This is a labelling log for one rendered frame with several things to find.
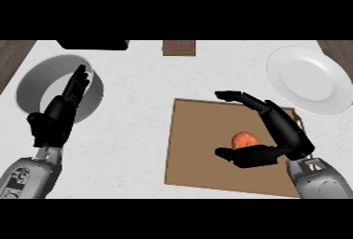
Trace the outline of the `grey metal pot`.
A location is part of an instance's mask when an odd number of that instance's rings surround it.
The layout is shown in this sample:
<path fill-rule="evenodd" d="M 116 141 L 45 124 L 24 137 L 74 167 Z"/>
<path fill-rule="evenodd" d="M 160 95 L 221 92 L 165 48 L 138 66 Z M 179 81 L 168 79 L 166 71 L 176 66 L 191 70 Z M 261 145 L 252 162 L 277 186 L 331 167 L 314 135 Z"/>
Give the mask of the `grey metal pot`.
<path fill-rule="evenodd" d="M 85 120 L 95 112 L 104 98 L 104 83 L 91 62 L 79 55 L 51 57 L 27 73 L 17 88 L 17 104 L 24 112 L 43 112 L 57 95 L 66 90 L 79 67 L 86 66 L 91 84 L 77 108 L 74 122 Z"/>

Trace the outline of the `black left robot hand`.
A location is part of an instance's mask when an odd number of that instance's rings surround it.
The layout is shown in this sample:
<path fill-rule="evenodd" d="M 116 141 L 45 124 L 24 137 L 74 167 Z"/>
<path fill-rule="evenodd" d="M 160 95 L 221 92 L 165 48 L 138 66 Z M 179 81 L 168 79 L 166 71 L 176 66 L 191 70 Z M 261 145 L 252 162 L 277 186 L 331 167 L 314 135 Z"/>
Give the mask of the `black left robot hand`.
<path fill-rule="evenodd" d="M 89 86 L 86 65 L 79 65 L 66 90 L 57 95 L 43 113 L 33 112 L 27 117 L 36 148 L 63 148 L 72 135 L 77 108 Z"/>

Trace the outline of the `brown wooden tray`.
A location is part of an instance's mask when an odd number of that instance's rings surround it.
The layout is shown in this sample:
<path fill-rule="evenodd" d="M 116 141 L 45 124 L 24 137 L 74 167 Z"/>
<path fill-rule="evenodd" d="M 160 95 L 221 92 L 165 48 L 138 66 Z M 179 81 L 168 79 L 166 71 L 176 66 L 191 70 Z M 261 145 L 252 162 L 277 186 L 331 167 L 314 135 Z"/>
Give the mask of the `brown wooden tray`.
<path fill-rule="evenodd" d="M 259 113 L 244 105 L 178 99 L 165 183 L 297 197 L 287 174 L 286 158 L 280 158 L 275 165 L 241 169 L 216 156 L 216 149 L 233 146 L 233 137 L 240 132 L 253 134 L 266 146 L 275 144 Z"/>

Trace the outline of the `orange squash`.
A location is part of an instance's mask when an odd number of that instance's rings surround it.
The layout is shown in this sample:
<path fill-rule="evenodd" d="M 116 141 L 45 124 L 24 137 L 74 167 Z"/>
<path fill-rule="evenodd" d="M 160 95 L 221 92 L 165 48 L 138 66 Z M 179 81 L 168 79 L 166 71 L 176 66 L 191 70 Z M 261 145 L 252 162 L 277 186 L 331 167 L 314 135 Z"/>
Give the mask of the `orange squash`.
<path fill-rule="evenodd" d="M 240 132 L 233 137 L 233 149 L 247 148 L 261 143 L 256 136 L 249 132 Z"/>

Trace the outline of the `brown wooden block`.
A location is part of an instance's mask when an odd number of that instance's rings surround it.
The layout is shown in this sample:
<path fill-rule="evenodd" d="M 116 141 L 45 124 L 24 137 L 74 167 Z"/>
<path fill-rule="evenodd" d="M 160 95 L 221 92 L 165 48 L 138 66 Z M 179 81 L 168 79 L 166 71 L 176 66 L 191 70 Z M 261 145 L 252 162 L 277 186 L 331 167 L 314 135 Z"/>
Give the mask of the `brown wooden block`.
<path fill-rule="evenodd" d="M 165 56 L 196 56 L 197 41 L 196 40 L 165 40 L 163 55 Z"/>

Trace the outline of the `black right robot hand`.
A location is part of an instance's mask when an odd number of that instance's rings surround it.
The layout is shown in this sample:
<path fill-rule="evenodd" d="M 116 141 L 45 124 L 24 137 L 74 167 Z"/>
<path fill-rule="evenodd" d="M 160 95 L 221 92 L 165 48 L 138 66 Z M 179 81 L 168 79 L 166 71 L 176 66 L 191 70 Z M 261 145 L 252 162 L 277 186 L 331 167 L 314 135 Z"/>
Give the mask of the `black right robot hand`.
<path fill-rule="evenodd" d="M 266 130 L 277 143 L 274 147 L 256 145 L 238 149 L 218 148 L 216 155 L 219 157 L 240 168 L 253 168 L 277 164 L 281 156 L 297 161 L 312 154 L 315 145 L 305 130 L 271 100 L 262 101 L 241 91 L 216 91 L 216 96 L 227 102 L 243 103 L 259 112 Z"/>

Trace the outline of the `black appliance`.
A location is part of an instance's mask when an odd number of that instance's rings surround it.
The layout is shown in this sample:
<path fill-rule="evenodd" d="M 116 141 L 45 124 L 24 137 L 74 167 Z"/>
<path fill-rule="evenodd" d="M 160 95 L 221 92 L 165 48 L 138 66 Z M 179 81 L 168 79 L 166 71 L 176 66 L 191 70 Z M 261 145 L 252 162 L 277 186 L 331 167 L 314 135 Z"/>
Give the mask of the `black appliance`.
<path fill-rule="evenodd" d="M 83 49 L 83 50 L 126 50 L 131 45 L 129 40 L 95 40 L 95 41 L 79 41 L 79 40 L 60 40 L 58 44 L 64 49 Z"/>

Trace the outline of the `white round plate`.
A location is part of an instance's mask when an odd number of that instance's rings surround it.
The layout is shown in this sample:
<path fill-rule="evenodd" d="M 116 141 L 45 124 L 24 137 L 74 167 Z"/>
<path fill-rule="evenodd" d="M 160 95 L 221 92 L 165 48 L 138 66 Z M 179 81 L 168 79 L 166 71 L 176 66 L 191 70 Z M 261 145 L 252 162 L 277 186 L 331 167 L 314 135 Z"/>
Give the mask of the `white round plate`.
<path fill-rule="evenodd" d="M 321 52 L 300 46 L 280 48 L 266 63 L 271 83 L 302 110 L 337 115 L 353 105 L 353 82 L 343 67 Z"/>

